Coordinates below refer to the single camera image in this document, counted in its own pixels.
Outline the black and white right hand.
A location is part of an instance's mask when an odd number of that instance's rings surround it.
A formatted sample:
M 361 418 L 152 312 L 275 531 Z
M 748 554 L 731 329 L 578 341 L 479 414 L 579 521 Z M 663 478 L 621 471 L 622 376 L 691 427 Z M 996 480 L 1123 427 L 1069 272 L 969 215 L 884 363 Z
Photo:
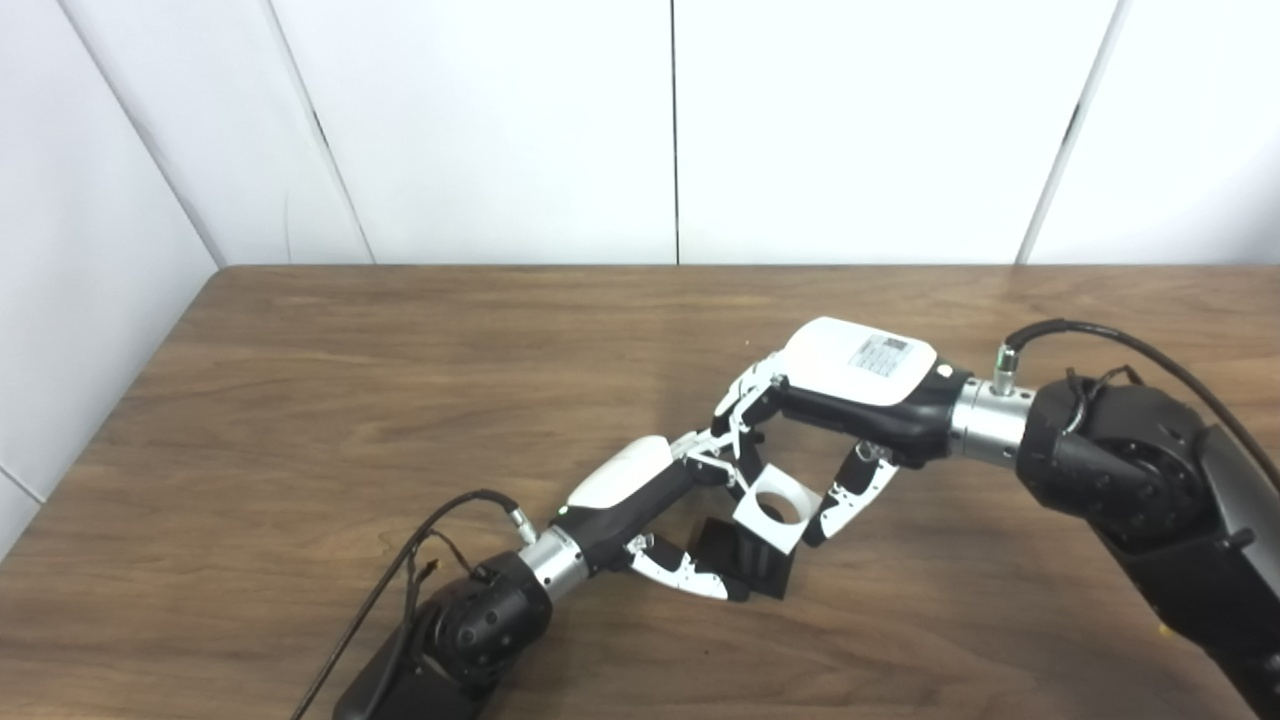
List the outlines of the black and white right hand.
M 733 523 L 773 550 L 817 547 L 868 507 L 901 469 L 946 457 L 973 373 L 925 341 L 820 316 L 735 379 L 713 413 L 745 480 Z M 756 430 L 774 416 L 854 438 L 833 484 L 817 495 L 764 464 Z

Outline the black and white left hand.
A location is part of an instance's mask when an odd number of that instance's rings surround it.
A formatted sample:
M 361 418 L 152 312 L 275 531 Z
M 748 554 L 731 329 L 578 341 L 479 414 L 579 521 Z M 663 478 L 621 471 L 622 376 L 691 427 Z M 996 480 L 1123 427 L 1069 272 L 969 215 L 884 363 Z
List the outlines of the black and white left hand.
M 691 430 L 675 442 L 637 438 L 585 478 L 548 527 L 575 547 L 575 562 L 590 578 L 630 570 L 686 594 L 744 602 L 751 593 L 745 582 L 649 530 L 699 486 L 742 493 L 741 473 L 721 459 L 724 445 L 709 430 Z

